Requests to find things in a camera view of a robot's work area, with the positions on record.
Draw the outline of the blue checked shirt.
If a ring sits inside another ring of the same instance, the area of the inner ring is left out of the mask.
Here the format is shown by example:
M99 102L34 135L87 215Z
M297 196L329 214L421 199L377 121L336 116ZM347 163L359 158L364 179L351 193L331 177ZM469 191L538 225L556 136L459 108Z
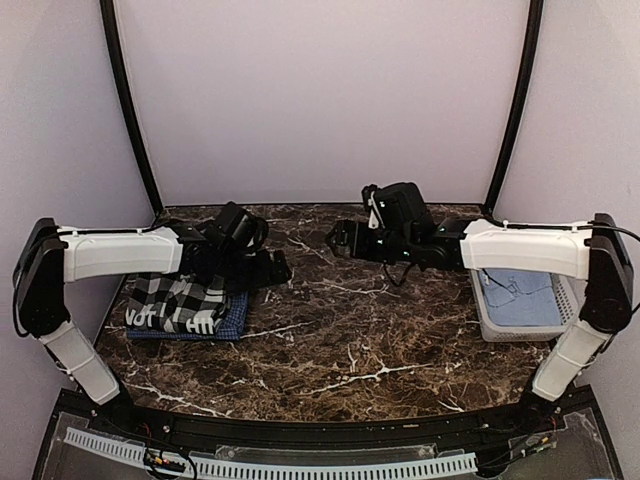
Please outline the blue checked shirt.
M129 339L163 339L184 341L237 341L244 332L249 310L249 294L232 296L226 312L213 318L213 311L206 316L201 310L184 322L174 322L172 317L160 317L150 305L139 310L128 308L125 313L126 333Z

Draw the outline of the black white plaid shirt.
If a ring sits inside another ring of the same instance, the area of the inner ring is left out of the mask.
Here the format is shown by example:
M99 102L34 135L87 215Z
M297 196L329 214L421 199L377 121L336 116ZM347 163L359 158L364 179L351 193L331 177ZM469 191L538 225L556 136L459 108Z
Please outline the black white plaid shirt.
M223 281L203 286L194 275L140 274L125 311L125 324L141 331L214 335L231 305Z

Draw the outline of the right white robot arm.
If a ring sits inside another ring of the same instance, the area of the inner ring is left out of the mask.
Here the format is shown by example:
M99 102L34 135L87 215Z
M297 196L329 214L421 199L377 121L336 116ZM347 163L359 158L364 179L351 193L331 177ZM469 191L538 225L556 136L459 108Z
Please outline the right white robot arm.
M565 225L371 219L340 220L325 241L336 256L384 266L466 270L485 341L553 340L510 413L530 434L637 310L624 233L606 214Z

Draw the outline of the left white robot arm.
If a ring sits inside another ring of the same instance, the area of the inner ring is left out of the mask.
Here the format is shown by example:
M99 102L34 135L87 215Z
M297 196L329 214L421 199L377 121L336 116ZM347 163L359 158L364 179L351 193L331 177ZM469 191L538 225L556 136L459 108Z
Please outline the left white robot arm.
M63 227L38 219L13 273L13 318L20 336L38 340L120 436L141 427L140 412L123 398L126 388L101 358L84 320L76 320L84 282L132 274L187 274L204 285L216 277L239 293L286 283L292 271L281 250L270 251L256 223L223 230L179 220L125 229Z

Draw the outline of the light blue shirt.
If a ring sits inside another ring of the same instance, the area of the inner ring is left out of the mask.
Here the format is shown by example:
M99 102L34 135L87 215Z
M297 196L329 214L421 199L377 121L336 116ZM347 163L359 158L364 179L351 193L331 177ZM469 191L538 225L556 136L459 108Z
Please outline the light blue shirt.
M549 273L508 269L480 271L489 319L500 327L559 327L561 314Z

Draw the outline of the white plastic laundry basket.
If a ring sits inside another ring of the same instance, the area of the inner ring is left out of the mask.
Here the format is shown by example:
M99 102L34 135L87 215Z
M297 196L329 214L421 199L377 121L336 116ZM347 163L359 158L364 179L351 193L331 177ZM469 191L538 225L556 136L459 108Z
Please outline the white plastic laundry basket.
M553 273L508 269L469 272L482 338L546 342L577 319L586 282Z

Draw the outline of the black left corner post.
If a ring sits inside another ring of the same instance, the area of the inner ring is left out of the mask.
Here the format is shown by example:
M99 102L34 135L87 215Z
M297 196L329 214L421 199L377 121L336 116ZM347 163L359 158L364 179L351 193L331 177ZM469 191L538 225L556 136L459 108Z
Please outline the black left corner post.
M152 172L129 85L116 18L116 2L112 0L100 0L99 6L112 76L125 128L149 205L152 212L157 215L163 211L164 205Z

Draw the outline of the black corner post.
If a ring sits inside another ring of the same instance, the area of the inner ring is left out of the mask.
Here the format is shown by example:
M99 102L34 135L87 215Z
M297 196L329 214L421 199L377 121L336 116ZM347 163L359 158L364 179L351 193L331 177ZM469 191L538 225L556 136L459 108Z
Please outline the black corner post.
M112 76L125 128L149 205L152 212L157 215L163 211L164 205L152 172L129 85L116 18L116 2L112 0L100 0L99 6Z
M493 215L495 212L515 148L534 69L543 10L543 0L531 0L529 2L523 47L509 115L496 165L482 207L486 215Z

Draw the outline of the black right corner post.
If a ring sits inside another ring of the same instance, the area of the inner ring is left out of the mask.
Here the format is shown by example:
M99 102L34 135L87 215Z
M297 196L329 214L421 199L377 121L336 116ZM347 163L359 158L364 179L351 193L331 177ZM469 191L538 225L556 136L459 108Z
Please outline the black right corner post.
M534 69L543 10L543 0L531 0L529 2L523 47L509 115L496 165L482 207L486 215L493 215L495 212L515 148Z

